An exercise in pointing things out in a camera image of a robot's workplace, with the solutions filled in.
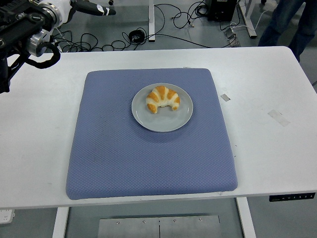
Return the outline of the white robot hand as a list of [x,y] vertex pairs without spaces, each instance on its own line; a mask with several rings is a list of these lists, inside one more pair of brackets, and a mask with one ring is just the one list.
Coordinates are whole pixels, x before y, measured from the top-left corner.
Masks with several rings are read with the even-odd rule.
[[116,15],[114,9],[88,0],[56,0],[52,4],[57,7],[59,25],[69,22],[76,11],[94,16]]

